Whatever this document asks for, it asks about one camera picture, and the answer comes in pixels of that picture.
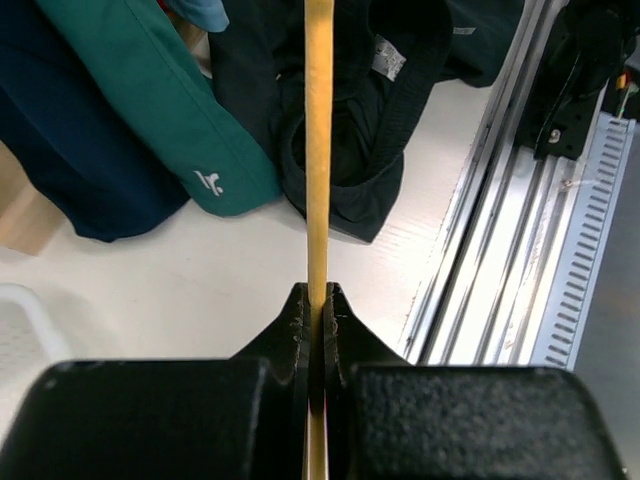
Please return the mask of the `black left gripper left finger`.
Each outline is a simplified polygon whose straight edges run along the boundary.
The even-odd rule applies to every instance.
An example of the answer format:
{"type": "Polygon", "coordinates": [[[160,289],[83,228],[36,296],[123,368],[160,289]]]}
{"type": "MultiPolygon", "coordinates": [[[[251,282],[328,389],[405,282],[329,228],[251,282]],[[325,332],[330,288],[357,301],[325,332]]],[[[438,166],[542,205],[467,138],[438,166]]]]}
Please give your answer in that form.
{"type": "Polygon", "coordinates": [[[13,479],[298,479],[307,407],[307,287],[228,359],[66,361],[9,431],[13,479]]]}

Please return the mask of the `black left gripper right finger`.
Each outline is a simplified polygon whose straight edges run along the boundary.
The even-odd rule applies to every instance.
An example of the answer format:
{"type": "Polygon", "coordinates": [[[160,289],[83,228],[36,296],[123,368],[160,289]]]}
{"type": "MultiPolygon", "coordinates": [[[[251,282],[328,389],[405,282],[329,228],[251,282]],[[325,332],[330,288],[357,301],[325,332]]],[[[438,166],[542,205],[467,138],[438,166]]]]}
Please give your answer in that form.
{"type": "Polygon", "coordinates": [[[622,479],[600,410],[571,372],[415,366],[330,284],[324,313],[333,479],[622,479]]]}

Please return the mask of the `dark charcoal shorts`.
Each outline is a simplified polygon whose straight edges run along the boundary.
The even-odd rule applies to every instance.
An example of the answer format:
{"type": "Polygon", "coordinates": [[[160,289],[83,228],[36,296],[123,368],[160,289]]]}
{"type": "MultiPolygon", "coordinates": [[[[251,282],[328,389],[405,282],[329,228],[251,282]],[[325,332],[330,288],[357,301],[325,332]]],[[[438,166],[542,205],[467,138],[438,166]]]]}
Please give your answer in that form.
{"type": "MultiPolygon", "coordinates": [[[[208,37],[216,99],[265,149],[289,202],[306,208],[304,5],[228,1],[208,37]]],[[[433,86],[497,78],[520,1],[338,1],[330,225],[371,242],[396,202],[404,150],[433,86]]]]}

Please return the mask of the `wooden hanger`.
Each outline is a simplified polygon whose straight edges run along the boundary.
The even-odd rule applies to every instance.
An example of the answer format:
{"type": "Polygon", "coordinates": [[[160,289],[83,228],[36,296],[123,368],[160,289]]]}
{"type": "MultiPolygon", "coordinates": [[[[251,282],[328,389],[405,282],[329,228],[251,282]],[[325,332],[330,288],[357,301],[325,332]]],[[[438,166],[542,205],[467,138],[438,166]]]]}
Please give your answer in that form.
{"type": "Polygon", "coordinates": [[[307,283],[310,305],[307,477],[328,477],[323,309],[327,296],[334,3],[304,3],[307,283]]]}

